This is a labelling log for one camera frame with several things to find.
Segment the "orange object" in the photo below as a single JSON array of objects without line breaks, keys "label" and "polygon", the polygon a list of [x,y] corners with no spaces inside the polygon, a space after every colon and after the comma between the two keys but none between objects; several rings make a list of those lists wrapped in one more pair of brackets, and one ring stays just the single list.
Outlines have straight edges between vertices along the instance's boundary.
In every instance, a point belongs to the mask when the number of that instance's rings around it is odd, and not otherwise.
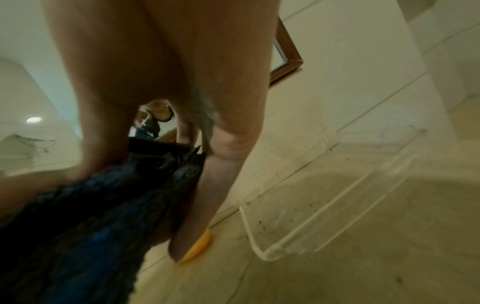
[{"label": "orange object", "polygon": [[210,229],[205,230],[205,232],[201,235],[201,237],[196,241],[195,244],[190,248],[190,250],[186,253],[186,255],[181,259],[180,263],[185,263],[194,257],[196,257],[200,252],[204,251],[205,248],[210,243],[212,239],[212,234],[210,233]]}]

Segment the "fuzzy textile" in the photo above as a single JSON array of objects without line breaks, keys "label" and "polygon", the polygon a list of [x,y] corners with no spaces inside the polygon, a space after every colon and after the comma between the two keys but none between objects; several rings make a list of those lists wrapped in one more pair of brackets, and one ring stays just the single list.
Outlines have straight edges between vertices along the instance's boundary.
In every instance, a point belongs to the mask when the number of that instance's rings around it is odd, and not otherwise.
[{"label": "fuzzy textile", "polygon": [[0,226],[0,303],[123,304],[159,227],[174,231],[205,156],[132,138],[125,163],[38,196]]}]

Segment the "clear plastic container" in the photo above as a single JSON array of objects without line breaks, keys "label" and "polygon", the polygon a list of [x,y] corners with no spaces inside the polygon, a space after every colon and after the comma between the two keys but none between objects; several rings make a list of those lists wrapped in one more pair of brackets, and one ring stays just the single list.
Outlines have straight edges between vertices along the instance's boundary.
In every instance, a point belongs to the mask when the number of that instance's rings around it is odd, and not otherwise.
[{"label": "clear plastic container", "polygon": [[411,126],[347,134],[240,214],[263,260],[321,250],[409,178],[480,185],[479,152],[475,143],[432,143]]}]

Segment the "hand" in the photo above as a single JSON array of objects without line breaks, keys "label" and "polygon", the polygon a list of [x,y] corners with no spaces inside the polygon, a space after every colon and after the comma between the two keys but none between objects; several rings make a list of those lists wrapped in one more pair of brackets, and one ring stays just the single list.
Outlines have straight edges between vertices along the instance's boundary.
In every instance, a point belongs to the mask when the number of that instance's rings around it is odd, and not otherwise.
[{"label": "hand", "polygon": [[180,260],[225,200],[262,129],[279,0],[43,0],[79,104],[74,179],[124,158],[139,105],[169,100],[177,141],[209,156],[169,246]]}]

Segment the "wall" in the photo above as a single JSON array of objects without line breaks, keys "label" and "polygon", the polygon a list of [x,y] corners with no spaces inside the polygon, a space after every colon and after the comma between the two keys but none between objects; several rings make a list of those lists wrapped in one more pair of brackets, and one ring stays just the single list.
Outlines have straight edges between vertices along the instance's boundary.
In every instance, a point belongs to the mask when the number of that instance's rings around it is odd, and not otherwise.
[{"label": "wall", "polygon": [[60,115],[80,134],[75,95],[39,1],[0,1],[0,57],[22,64]]},{"label": "wall", "polygon": [[271,88],[264,132],[222,211],[321,156],[325,138],[406,125],[455,136],[395,0],[284,0],[280,17],[304,65]]},{"label": "wall", "polygon": [[[7,174],[36,170],[53,170],[72,166],[80,160],[80,138],[58,114],[26,70],[0,59],[0,141],[16,132],[33,132],[53,136],[55,145],[28,163],[2,159]],[[41,117],[37,124],[27,124],[29,117]]]},{"label": "wall", "polygon": [[447,109],[480,94],[480,2],[397,1]]}]

